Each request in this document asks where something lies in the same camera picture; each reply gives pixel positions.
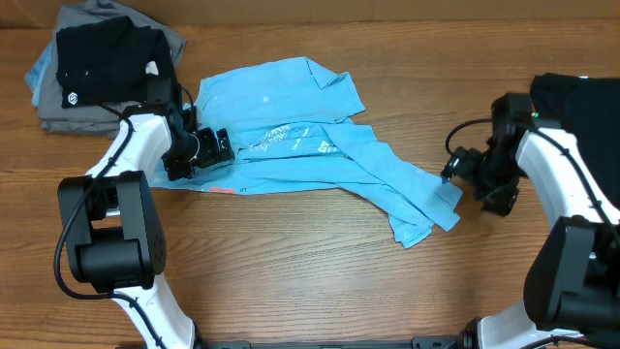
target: wood grain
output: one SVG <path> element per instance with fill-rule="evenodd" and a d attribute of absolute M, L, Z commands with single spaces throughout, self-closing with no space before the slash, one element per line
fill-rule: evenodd
<path fill-rule="evenodd" d="M 488 115 L 505 92 L 526 91 L 534 74 L 620 75 L 619 20 L 176 29 L 188 39 L 179 78 L 195 95 L 201 78 L 307 55 L 351 72 L 366 106 L 355 121 L 435 174 L 447 160 L 448 131 Z M 40 129 L 23 76 L 49 37 L 46 30 L 0 31 L 0 348 L 138 342 L 120 308 L 68 299 L 53 280 L 57 184 L 82 175 L 109 140 Z M 488 134 L 481 125 L 453 141 L 483 146 Z M 409 250 L 393 241 L 384 213 L 340 190 L 247 198 L 154 190 L 169 244 L 167 279 L 209 340 L 456 333 L 520 299 L 548 232 L 527 180 L 504 219 L 480 213 L 463 188 L 459 224 Z"/>

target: white logo on black cloth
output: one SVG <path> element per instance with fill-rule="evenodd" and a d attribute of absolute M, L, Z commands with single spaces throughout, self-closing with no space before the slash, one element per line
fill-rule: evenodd
<path fill-rule="evenodd" d="M 69 101 L 69 103 L 74 106 L 78 102 L 78 94 L 76 92 L 71 92 L 67 97 L 67 101 Z"/>

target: black folded shirt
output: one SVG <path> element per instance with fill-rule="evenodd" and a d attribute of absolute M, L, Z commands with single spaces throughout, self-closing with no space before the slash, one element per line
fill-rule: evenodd
<path fill-rule="evenodd" d="M 530 93 L 538 113 L 559 117 L 574 133 L 592 177 L 620 207 L 620 79 L 547 73 L 534 78 Z"/>
<path fill-rule="evenodd" d="M 62 108 L 102 102 L 144 102 L 146 73 L 154 61 L 159 78 L 176 76 L 166 36 L 159 29 L 136 27 L 127 17 L 61 29 L 56 34 Z"/>

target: cable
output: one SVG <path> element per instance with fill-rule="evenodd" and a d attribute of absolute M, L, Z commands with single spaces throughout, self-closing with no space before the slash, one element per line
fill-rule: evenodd
<path fill-rule="evenodd" d="M 592 202 L 592 207 L 599 214 L 599 216 L 601 217 L 601 220 L 603 220 L 604 224 L 609 229 L 609 232 L 611 233 L 613 238 L 615 238 L 617 247 L 620 248 L 620 236 L 618 236 L 618 233 L 616 232 L 615 227 L 613 226 L 613 224 L 609 220 L 609 217 L 607 217 L 607 215 L 603 211 L 603 208 L 601 207 L 601 202 L 599 200 L 597 200 L 596 195 L 594 194 L 594 190 L 592 190 L 592 186 L 590 186 L 590 183 L 588 182 L 588 179 L 586 178 L 585 174 L 583 173 L 583 171 L 579 167 L 579 164 L 577 164 L 577 162 L 574 160 L 574 158 L 571 155 L 571 153 L 569 152 L 569 150 L 566 149 L 565 147 L 563 147 L 561 144 L 559 144 L 555 140 L 553 140 L 550 136 L 548 136 L 548 135 L 544 134 L 543 132 L 541 132 L 539 129 L 537 129 L 534 126 L 530 126 L 530 125 L 526 125 L 526 124 L 523 124 L 523 123 L 520 123 L 520 122 L 514 122 L 514 121 L 509 121 L 508 124 L 516 126 L 516 127 L 519 127 L 519 128 L 521 128 L 523 130 L 532 132 L 532 133 L 536 134 L 537 136 L 545 139 L 547 142 L 553 144 L 556 148 L 558 148 L 560 150 L 562 155 L 564 155 L 567 158 L 567 160 L 569 160 L 571 165 L 573 165 L 574 171 L 577 173 L 577 176 L 579 177 L 579 180 L 581 181 L 581 185 L 583 186 L 583 189 L 585 189 L 585 192 L 586 192 L 586 194 L 588 194 L 588 198 L 590 199 L 590 202 Z"/>
<path fill-rule="evenodd" d="M 471 126 L 471 125 L 475 125 L 475 124 L 479 124 L 479 123 L 483 123 L 483 122 L 491 122 L 493 121 L 493 119 L 491 118 L 484 118 L 484 119 L 476 119 L 476 120 L 469 120 L 467 122 L 463 122 L 462 124 L 454 127 L 454 129 L 452 129 L 452 131 L 450 131 L 448 133 L 448 136 L 446 137 L 446 151 L 448 152 L 448 154 L 450 156 L 454 155 L 454 153 L 452 152 L 452 150 L 450 150 L 450 139 L 452 138 L 452 136 L 454 136 L 454 134 L 456 134 L 459 130 L 467 127 L 467 126 Z"/>
<path fill-rule="evenodd" d="M 187 88 L 183 87 L 182 84 L 179 84 L 179 87 L 181 87 L 183 92 L 185 92 L 185 94 L 187 95 L 187 98 L 190 99 L 190 106 L 194 106 L 194 99 L 192 98 L 192 95 L 190 94 L 190 91 L 188 91 Z"/>
<path fill-rule="evenodd" d="M 583 345 L 589 348 L 599 348 L 599 349 L 611 348 L 611 347 L 604 347 L 599 343 L 593 343 L 593 342 L 590 342 L 590 341 L 587 341 L 581 338 L 572 338 L 572 337 L 563 336 L 563 335 L 552 335 L 549 338 L 541 339 L 533 343 L 530 343 L 524 347 L 521 347 L 521 349 L 536 349 L 536 348 L 545 346 L 547 344 L 554 344 L 555 346 L 558 346 L 558 343 L 561 341 L 575 343 L 575 344 Z"/>
<path fill-rule="evenodd" d="M 62 231 L 62 233 L 60 235 L 60 238 L 58 239 L 58 243 L 56 244 L 56 251 L 54 253 L 54 277 L 56 279 L 56 283 L 58 284 L 58 287 L 62 290 L 62 292 L 64 292 L 67 296 L 69 296 L 69 297 L 71 297 L 73 299 L 76 299 L 76 300 L 109 300 L 109 299 L 118 299 L 118 300 L 123 300 L 123 301 L 128 302 L 129 306 L 136 310 L 136 312 L 138 313 L 139 317 L 144 322 L 144 325 L 148 329 L 148 332 L 153 337 L 153 339 L 155 339 L 156 345 L 159 346 L 162 349 L 166 349 L 166 345 L 164 345 L 164 343 L 162 342 L 162 338 L 160 336 L 158 336 L 157 333 L 155 332 L 155 329 L 153 328 L 153 325 L 149 321 L 148 317 L 146 316 L 146 313 L 144 312 L 144 310 L 138 304 L 138 300 L 135 300 L 132 297 L 127 296 L 127 295 L 115 294 L 113 292 L 110 292 L 110 293 L 107 293 L 107 294 L 97 294 L 97 295 L 83 295 L 83 294 L 79 294 L 77 292 L 74 292 L 73 290 L 71 290 L 69 288 L 69 286 L 67 286 L 67 284 L 63 280 L 62 274 L 60 272 L 60 258 L 61 258 L 61 255 L 62 255 L 62 248 L 65 245 L 65 242 L 67 241 L 67 235 L 69 234 L 69 231 L 71 230 L 71 227 L 73 227 L 74 223 L 76 222 L 76 219 L 78 218 L 79 211 L 84 206 L 84 203 L 86 202 L 86 199 L 88 198 L 88 195 L 95 188 L 95 186 L 97 185 L 99 180 L 109 171 L 109 169 L 111 169 L 114 166 L 114 164 L 116 163 L 116 161 L 120 157 L 120 154 L 123 152 L 123 150 L 125 149 L 125 147 L 129 143 L 129 141 L 131 140 L 132 135 L 133 135 L 133 133 L 135 131 L 134 130 L 134 125 L 132 124 L 131 120 L 128 117 L 125 117 L 125 115 L 123 115 L 122 113 L 120 113 L 120 112 L 118 112 L 118 111 L 116 111 L 116 110 L 114 110 L 112 108 L 109 108 L 109 107 L 104 106 L 102 104 L 98 104 L 98 105 L 101 108 L 103 108 L 103 109 L 105 109 L 105 110 L 107 110 L 109 112 L 112 112 L 112 113 L 118 115 L 121 118 L 121 120 L 127 122 L 127 125 L 128 125 L 127 137 L 125 138 L 125 140 L 123 140 L 123 143 L 118 147 L 118 149 L 116 149 L 114 154 L 109 158 L 108 163 L 104 166 L 104 168 L 97 174 L 97 176 L 95 176 L 95 178 L 93 178 L 93 180 L 90 182 L 90 184 L 86 187 L 86 189 L 84 190 L 84 192 L 81 195 L 81 197 L 79 198 L 79 200 L 77 200 L 76 206 L 74 207 L 71 215 L 69 216 L 69 219 L 67 220 L 67 224 L 65 225 L 65 228 L 63 229 L 63 231 Z"/>

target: stack of clothes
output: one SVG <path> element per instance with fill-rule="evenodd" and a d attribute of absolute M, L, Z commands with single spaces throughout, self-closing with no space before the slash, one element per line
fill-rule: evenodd
<path fill-rule="evenodd" d="M 63 6 L 51 43 L 25 77 L 42 128 L 106 135 L 117 111 L 145 98 L 148 76 L 174 77 L 185 39 L 168 27 L 109 0 Z"/>

